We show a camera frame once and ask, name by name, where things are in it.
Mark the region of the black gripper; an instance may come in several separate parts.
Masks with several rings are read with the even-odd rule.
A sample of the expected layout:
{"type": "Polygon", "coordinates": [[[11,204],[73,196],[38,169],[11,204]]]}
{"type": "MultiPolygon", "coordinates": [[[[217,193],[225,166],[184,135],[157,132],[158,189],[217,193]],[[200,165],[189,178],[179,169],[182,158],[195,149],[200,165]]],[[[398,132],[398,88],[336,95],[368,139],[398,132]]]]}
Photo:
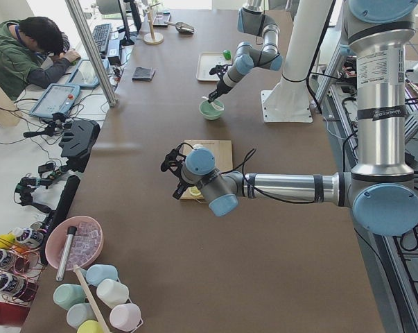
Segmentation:
{"type": "Polygon", "coordinates": [[[229,65],[216,65],[212,67],[209,71],[211,75],[217,75],[219,81],[216,85],[216,89],[208,95],[209,101],[215,101],[217,98],[221,97],[223,94],[227,94],[231,87],[224,82],[224,76],[229,69],[229,65]]]}
{"type": "Polygon", "coordinates": [[[170,153],[165,156],[164,161],[160,166],[162,172],[170,171],[179,179],[177,189],[173,192],[173,198],[175,199],[180,199],[183,193],[191,187],[191,183],[188,183],[182,175],[186,155],[180,152],[181,147],[182,146],[177,146],[176,148],[173,148],[170,153]]]}

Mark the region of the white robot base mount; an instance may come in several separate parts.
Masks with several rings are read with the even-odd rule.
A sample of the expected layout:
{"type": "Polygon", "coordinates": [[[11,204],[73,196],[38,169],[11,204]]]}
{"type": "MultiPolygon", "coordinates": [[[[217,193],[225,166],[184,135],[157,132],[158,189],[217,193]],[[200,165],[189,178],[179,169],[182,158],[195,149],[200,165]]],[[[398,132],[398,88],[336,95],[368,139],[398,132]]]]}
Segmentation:
{"type": "Polygon", "coordinates": [[[310,123],[308,77],[317,58],[320,38],[327,29],[335,2],[300,1],[295,15],[281,80],[273,90],[261,92],[266,123],[310,123]]]}

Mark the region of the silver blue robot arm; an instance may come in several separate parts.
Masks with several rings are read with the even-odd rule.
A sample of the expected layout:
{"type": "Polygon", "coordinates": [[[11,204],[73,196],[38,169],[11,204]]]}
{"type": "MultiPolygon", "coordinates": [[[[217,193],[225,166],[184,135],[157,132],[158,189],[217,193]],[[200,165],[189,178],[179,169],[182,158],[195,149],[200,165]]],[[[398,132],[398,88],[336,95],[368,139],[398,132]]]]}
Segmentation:
{"type": "Polygon", "coordinates": [[[242,33],[262,38],[261,49],[255,49],[249,42],[241,42],[236,49],[232,65],[216,65],[209,73],[218,76],[216,89],[208,95],[212,103],[235,87],[255,68],[278,71],[283,57],[279,51],[279,25],[265,14],[260,1],[246,1],[238,11],[237,29],[242,33]]]}
{"type": "MultiPolygon", "coordinates": [[[[320,95],[309,85],[311,70],[324,38],[334,3],[301,1],[286,57],[277,47],[279,27],[259,1],[238,12],[240,32],[261,37],[263,46],[239,44],[232,65],[215,68],[219,78],[208,96],[213,103],[230,92],[254,68],[280,70],[274,89],[263,91],[263,118],[275,122],[309,119],[308,97],[320,95]]],[[[174,197],[196,187],[216,216],[238,205],[239,197],[265,197],[290,204],[330,202],[348,207],[364,229],[381,236],[401,236],[418,226],[414,171],[405,161],[404,49],[415,34],[416,1],[346,1],[342,7],[339,51],[356,57],[357,162],[349,138],[342,139],[342,171],[331,176],[246,173],[243,165],[229,171],[216,167],[213,153],[200,145],[188,154],[174,148],[162,171],[179,182],[174,197]]]]}

